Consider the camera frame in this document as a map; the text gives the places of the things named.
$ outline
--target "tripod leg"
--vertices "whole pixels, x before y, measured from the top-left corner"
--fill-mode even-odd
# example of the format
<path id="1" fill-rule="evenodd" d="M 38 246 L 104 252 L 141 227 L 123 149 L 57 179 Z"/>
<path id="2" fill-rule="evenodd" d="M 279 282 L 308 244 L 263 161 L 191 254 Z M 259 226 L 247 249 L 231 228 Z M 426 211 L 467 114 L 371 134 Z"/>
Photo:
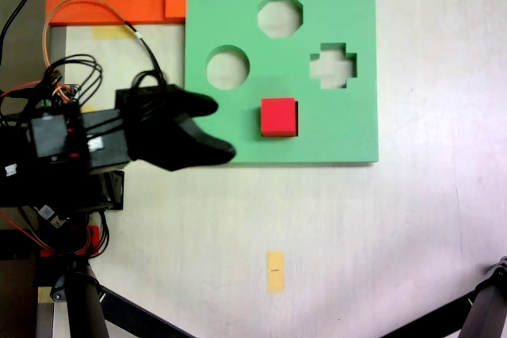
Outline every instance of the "tripod leg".
<path id="1" fill-rule="evenodd" d="M 97 283 L 88 276 L 72 274 L 65 294 L 72 338 L 109 338 L 97 292 Z"/>
<path id="2" fill-rule="evenodd" d="M 500 338 L 506 317 L 507 299 L 497 285 L 490 285 L 477 294 L 459 338 Z"/>

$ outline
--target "green foam board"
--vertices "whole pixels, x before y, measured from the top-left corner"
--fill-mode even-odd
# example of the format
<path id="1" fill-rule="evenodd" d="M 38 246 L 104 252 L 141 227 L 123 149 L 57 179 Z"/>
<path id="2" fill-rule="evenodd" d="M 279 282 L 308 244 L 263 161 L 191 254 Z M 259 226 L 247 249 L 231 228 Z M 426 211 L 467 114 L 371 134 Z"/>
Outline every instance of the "green foam board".
<path id="1" fill-rule="evenodd" d="M 217 100 L 219 111 L 198 118 L 209 134 L 231 142 L 235 162 L 378 161 L 375 0 L 295 0 L 303 24 L 287 38 L 272 38 L 257 24 L 268 0 L 187 0 L 185 88 Z M 208 82 L 212 56 L 233 47 L 250 63 L 236 89 Z M 356 58 L 356 77 L 343 89 L 321 89 L 310 61 L 322 48 L 344 47 Z M 298 136 L 264 138 L 263 97 L 295 97 Z"/>

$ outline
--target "black metal bar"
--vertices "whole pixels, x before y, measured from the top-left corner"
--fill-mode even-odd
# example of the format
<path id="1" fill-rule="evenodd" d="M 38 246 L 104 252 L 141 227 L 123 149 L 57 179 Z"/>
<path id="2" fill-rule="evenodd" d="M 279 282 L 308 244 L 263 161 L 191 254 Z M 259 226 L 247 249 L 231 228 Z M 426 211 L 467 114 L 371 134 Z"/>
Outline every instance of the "black metal bar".
<path id="1" fill-rule="evenodd" d="M 383 338 L 445 338 L 450 336 L 463 327 L 474 297 L 474 291 L 467 293 L 463 297 L 449 302 L 447 305 L 410 322 Z"/>
<path id="2" fill-rule="evenodd" d="M 102 292 L 101 304 L 105 319 L 134 336 L 139 338 L 196 338 L 108 288 L 102 287 Z"/>
<path id="3" fill-rule="evenodd" d="M 69 274 L 65 296 L 72 338 L 109 338 L 97 283 L 81 273 Z"/>
<path id="4" fill-rule="evenodd" d="M 477 294 L 459 338 L 500 338 L 506 317 L 505 294 L 497 285 L 490 285 Z"/>

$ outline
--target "red wire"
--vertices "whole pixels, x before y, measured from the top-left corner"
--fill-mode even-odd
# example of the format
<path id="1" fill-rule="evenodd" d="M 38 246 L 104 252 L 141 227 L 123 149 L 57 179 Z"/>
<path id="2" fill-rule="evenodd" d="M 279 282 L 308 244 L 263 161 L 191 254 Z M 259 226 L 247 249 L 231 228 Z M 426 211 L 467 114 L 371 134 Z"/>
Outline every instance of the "red wire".
<path id="1" fill-rule="evenodd" d="M 37 84 L 39 82 L 40 81 L 33 81 L 33 82 L 29 82 L 29 83 L 24 83 L 23 85 L 14 86 L 12 89 L 8 89 L 2 95 L 0 95 L 0 98 L 4 97 L 6 94 L 8 94 L 8 93 L 10 93 L 10 92 L 12 92 L 14 90 L 23 89 L 24 87 L 32 86 L 32 85 L 35 85 L 35 84 Z"/>
<path id="2" fill-rule="evenodd" d="M 42 243 L 40 243 L 37 239 L 35 239 L 32 235 L 30 235 L 29 233 L 27 233 L 26 231 L 24 231 L 21 227 L 19 227 L 16 223 L 14 223 L 13 221 L 11 221 L 10 219 L 8 219 L 6 217 L 5 214 L 3 214 L 1 211 L 0 211 L 0 217 L 4 218 L 8 223 L 10 223 L 11 225 L 13 225 L 14 227 L 16 227 L 18 230 L 20 230 L 24 235 L 26 235 L 27 237 L 29 237 L 30 239 L 32 239 L 34 242 L 36 242 L 40 247 L 42 247 L 43 249 L 50 249 L 48 247 L 46 247 L 45 245 L 43 245 Z"/>

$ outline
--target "metal stand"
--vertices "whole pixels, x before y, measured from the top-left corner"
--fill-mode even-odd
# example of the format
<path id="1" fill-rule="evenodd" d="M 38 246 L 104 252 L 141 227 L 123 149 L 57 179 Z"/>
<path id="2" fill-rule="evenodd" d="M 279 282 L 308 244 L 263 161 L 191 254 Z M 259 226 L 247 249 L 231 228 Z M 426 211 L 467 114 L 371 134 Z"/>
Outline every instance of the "metal stand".
<path id="1" fill-rule="evenodd" d="M 426 314 L 383 338 L 445 338 L 461 329 L 459 338 L 501 338 L 507 318 L 507 256 L 463 297 Z"/>
<path id="2" fill-rule="evenodd" d="M 59 277 L 51 297 L 55 302 L 67 302 L 72 338 L 109 338 L 105 321 L 139 338 L 195 338 L 101 287 L 84 258 L 76 258 Z"/>

